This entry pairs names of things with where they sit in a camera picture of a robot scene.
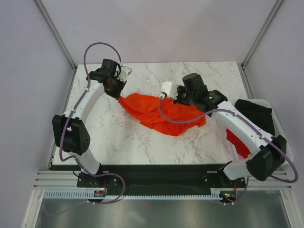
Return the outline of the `orange t shirt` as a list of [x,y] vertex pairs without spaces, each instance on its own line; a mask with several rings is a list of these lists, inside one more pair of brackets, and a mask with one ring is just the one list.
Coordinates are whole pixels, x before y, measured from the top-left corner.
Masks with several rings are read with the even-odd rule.
[[171,98],[160,101],[156,96],[133,93],[127,97],[121,96],[118,103],[141,125],[164,135],[180,136],[190,128],[206,124],[205,117],[192,123],[182,123],[199,117],[203,112],[198,111],[193,105],[173,104]]

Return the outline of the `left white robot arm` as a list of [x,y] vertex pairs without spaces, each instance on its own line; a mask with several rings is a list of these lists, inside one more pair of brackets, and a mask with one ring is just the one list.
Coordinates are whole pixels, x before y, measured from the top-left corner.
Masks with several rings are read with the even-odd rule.
[[100,68],[88,72],[87,87],[70,111],[55,115],[52,119],[55,144],[61,161],[75,159],[82,172],[88,174],[88,182],[99,187],[104,182],[101,164],[90,150],[91,137],[86,121],[97,100],[104,94],[118,99],[132,70],[110,59],[104,59]]

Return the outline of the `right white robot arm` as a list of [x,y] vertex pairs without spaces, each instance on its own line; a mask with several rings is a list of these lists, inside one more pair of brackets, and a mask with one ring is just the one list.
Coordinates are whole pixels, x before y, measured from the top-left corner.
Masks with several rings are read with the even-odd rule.
[[201,76],[191,73],[183,77],[183,85],[166,82],[162,90],[174,103],[193,105],[214,120],[221,122],[250,151],[247,159],[232,161],[218,174],[218,183],[230,186],[236,179],[252,176],[265,181],[284,162],[287,141],[281,136],[274,136],[245,117],[218,90],[208,90]]

